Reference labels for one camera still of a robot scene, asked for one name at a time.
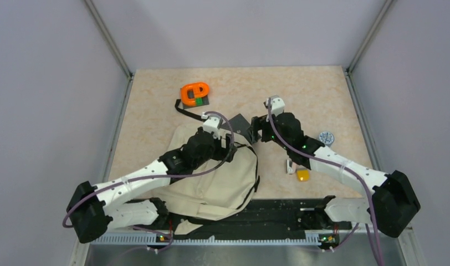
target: gray wall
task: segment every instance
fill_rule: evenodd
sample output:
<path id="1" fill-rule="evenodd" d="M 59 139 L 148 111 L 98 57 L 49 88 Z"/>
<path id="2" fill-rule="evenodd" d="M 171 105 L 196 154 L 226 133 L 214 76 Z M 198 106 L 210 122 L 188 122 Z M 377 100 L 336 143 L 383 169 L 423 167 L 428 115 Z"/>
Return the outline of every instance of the gray wall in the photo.
<path id="1" fill-rule="evenodd" d="M 450 265 L 450 0 L 398 1 L 355 84 L 385 170 L 405 171 L 429 265 Z"/>
<path id="2" fill-rule="evenodd" d="M 0 265 L 67 265 L 64 210 L 99 178 L 125 88 L 82 1 L 0 0 Z"/>
<path id="3" fill-rule="evenodd" d="M 95 0 L 131 69 L 349 65 L 384 0 Z"/>

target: cloth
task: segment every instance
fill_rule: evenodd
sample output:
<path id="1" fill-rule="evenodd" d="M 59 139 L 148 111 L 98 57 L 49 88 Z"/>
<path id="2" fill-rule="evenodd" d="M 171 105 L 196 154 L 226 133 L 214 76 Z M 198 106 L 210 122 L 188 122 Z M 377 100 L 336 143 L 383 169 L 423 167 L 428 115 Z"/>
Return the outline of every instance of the cloth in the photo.
<path id="1" fill-rule="evenodd" d="M 179 126 L 168 150 L 177 149 L 196 133 L 198 124 Z M 230 131 L 220 130 L 223 137 Z M 238 147 L 231 162 L 224 163 L 217 170 L 203 176 L 181 179 L 169 186 L 152 190 L 154 197 L 165 202 L 172 213 L 193 218 L 217 221 L 243 210 L 253 197 L 259 183 L 258 158 L 248 141 L 234 134 Z M 213 168 L 218 161 L 209 160 L 194 171 L 199 173 Z M 175 234 L 187 234 L 199 228 L 200 224 L 190 221 L 181 223 Z"/>

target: beige table surface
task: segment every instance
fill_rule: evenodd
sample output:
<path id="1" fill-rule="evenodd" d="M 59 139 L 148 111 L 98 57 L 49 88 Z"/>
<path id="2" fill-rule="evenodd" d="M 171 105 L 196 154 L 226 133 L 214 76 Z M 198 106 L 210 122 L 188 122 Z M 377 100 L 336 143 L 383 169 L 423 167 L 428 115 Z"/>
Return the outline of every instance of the beige table surface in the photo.
<path id="1" fill-rule="evenodd" d="M 138 70 L 125 111 L 109 180 L 136 171 L 164 152 L 178 125 L 200 122 L 175 110 L 182 86 L 204 81 L 210 104 L 189 111 L 219 111 L 227 118 L 241 113 L 248 121 L 266 114 L 263 101 L 279 95 L 285 111 L 300 120 L 306 135 L 321 131 L 335 135 L 332 149 L 371 167 L 359 122 L 340 66 L 266 68 L 193 68 Z M 317 172 L 299 182 L 285 173 L 285 151 L 277 144 L 254 145 L 261 183 L 254 198 L 322 198 L 327 195 L 359 197 L 352 189 Z"/>

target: orange carabiner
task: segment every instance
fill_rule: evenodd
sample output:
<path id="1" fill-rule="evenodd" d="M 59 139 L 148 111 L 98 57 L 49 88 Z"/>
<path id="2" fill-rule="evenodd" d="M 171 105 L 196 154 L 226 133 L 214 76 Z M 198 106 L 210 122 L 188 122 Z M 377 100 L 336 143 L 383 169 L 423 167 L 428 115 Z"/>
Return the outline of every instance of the orange carabiner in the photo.
<path id="1" fill-rule="evenodd" d="M 189 91 L 192 91 L 192 98 L 189 98 Z M 202 97 L 207 96 L 208 93 L 209 85 L 204 82 L 187 84 L 181 88 L 181 101 L 187 106 L 198 106 L 202 104 Z"/>

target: metal frame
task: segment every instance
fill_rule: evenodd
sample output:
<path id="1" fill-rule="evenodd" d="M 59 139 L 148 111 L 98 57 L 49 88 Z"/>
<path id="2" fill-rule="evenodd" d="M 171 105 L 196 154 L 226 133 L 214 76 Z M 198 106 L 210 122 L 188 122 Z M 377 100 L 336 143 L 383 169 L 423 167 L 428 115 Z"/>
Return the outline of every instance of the metal frame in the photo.
<path id="1" fill-rule="evenodd" d="M 103 181 L 106 181 L 109 178 L 109 172 L 110 172 L 111 165 L 112 165 L 112 162 L 114 159 L 114 153 L 116 150 L 117 140 L 119 139 L 122 121 L 124 119 L 127 102 L 129 100 L 130 91 L 131 91 L 132 84 L 134 81 L 134 74 L 129 69 L 127 62 L 124 60 L 121 52 L 119 51 L 116 43 L 114 42 L 114 39 L 112 38 L 111 34 L 109 33 L 108 28 L 104 24 L 104 22 L 101 18 L 101 15 L 99 14 L 98 10 L 96 9 L 93 1 L 92 0 L 83 0 L 83 2 L 85 4 L 87 10 L 89 11 L 90 15 L 92 16 L 98 30 L 100 31 L 101 35 L 103 36 L 103 39 L 106 42 L 106 45 L 109 47 L 113 57 L 116 59 L 116 62 L 118 63 L 119 67 L 123 70 L 123 72 L 126 75 L 127 80 L 128 80 L 124 99 L 122 101 L 121 108 L 119 111 L 119 117 L 117 118 L 117 125 L 115 128 L 114 137 L 112 138 L 109 155 L 106 159 L 106 166 L 101 173 L 101 179 Z M 362 134 L 364 136 L 365 144 L 366 144 L 367 150 L 369 152 L 369 157 L 372 162 L 373 168 L 376 170 L 383 169 L 383 165 L 380 160 L 380 156 L 379 156 L 374 138 L 372 137 L 373 134 L 372 134 L 368 119 L 365 115 L 364 107 L 359 100 L 360 97 L 359 97 L 359 93 L 357 92 L 354 81 L 352 79 L 352 72 L 357 67 L 360 59 L 364 55 L 364 52 L 370 46 L 371 41 L 373 40 L 373 38 L 379 31 L 381 24 L 385 20 L 388 12 L 391 10 L 391 8 L 393 7 L 395 2 L 396 2 L 396 0 L 386 0 L 385 1 L 385 4 L 383 5 L 382 9 L 380 10 L 380 13 L 378 14 L 377 18 L 375 19 L 372 27 L 368 31 L 367 36 L 365 37 L 361 46 L 357 50 L 349 67 L 344 70 L 347 87 L 349 88 L 349 93 L 351 95 L 352 102 L 354 103 L 357 118 L 359 120 L 361 129 L 362 129 Z M 398 241 L 400 243 L 401 251 L 405 258 L 407 266 L 425 266 L 426 265 L 426 261 L 424 259 L 424 256 L 421 252 L 419 244 L 416 240 L 416 236 L 411 227 L 408 227 L 399 236 Z M 70 260 L 69 265 L 70 266 L 84 265 L 84 263 L 88 257 L 89 247 L 90 247 L 90 244 L 80 244 L 78 241 L 75 241 L 75 246 L 73 248 L 73 252 L 71 255 L 71 260 Z"/>

